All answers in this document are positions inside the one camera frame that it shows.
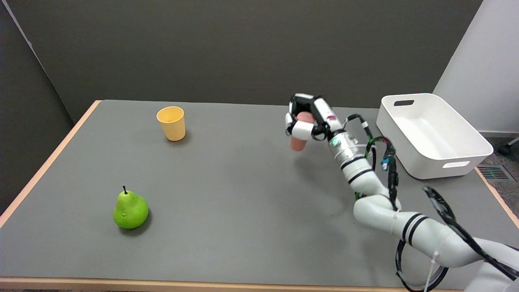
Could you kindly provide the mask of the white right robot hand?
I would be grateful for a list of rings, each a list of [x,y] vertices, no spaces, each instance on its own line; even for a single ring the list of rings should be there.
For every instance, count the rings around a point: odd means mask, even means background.
[[[299,140],[330,141],[344,126],[323,96],[294,94],[285,115],[285,134]]]

